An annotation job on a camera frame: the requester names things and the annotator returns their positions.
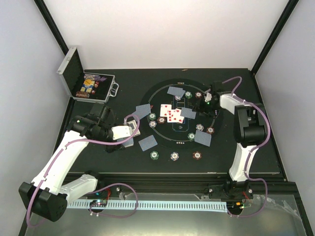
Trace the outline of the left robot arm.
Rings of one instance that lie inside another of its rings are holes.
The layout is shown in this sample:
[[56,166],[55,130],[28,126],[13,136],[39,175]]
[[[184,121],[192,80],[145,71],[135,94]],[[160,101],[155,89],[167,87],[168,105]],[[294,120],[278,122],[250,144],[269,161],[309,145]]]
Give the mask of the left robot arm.
[[89,143],[104,145],[109,151],[115,151],[132,139],[133,131],[127,118],[122,125],[110,124],[107,123],[110,113],[109,107],[96,103],[89,114],[75,116],[42,171],[31,183],[21,184],[19,194],[27,210],[26,222],[29,227],[33,226],[32,214],[56,222],[67,206],[80,197],[89,193],[101,196],[105,192],[105,183],[93,172],[87,172],[68,184],[63,184],[63,181]]

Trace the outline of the green poker chip stack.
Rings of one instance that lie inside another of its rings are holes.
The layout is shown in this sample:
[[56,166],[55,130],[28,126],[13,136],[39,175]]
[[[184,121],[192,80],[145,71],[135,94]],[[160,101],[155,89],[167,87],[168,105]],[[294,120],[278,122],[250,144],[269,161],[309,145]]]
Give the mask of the green poker chip stack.
[[150,153],[150,158],[151,158],[152,160],[158,160],[158,159],[159,159],[159,153],[158,153],[157,151],[152,151],[152,152]]

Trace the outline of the brown poker chip stack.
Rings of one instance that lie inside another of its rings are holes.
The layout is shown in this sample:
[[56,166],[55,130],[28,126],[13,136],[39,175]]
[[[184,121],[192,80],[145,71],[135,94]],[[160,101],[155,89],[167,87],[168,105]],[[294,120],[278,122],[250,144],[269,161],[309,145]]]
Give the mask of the brown poker chip stack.
[[195,160],[200,160],[202,158],[202,154],[198,151],[194,152],[192,156]]

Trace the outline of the dealt card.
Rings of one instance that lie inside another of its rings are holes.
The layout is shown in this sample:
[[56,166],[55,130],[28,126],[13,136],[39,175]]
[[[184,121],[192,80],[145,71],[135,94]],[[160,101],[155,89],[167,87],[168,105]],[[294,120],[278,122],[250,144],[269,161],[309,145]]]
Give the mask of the dealt card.
[[138,143],[139,143],[142,151],[147,151],[147,150],[158,145],[154,135],[148,136],[148,137],[140,140]]
[[182,98],[185,92],[186,91],[184,89],[178,87],[169,87],[167,91],[168,94],[172,96],[177,96],[179,98]]
[[150,113],[151,113],[150,104],[143,104],[143,105],[136,106],[135,114],[139,117],[139,119],[144,118]]

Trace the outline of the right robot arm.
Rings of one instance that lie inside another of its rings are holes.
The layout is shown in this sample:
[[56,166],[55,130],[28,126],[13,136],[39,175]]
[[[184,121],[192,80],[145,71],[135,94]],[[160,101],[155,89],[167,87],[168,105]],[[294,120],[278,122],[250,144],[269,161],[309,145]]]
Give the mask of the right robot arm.
[[237,143],[229,177],[222,185],[222,191],[229,198],[236,198],[246,191],[249,181],[263,181],[249,177],[256,152],[268,143],[271,127],[262,104],[248,102],[235,93],[240,82],[232,91],[223,89],[224,82],[214,82],[209,89],[198,95],[194,111],[203,115],[215,115],[222,109],[234,115],[233,136]]

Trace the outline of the blue white poker chip stack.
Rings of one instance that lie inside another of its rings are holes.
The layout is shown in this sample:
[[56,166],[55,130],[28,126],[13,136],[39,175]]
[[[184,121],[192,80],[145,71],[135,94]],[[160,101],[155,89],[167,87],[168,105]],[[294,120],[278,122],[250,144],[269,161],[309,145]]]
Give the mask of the blue white poker chip stack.
[[177,152],[173,152],[170,154],[170,159],[176,161],[179,159],[179,154]]

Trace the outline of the dealt cards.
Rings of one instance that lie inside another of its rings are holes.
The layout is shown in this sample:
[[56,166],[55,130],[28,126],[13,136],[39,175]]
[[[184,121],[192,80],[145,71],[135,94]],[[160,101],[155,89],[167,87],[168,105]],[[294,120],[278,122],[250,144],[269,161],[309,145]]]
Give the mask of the dealt cards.
[[209,147],[211,145],[212,135],[206,132],[196,130],[194,141],[201,145]]

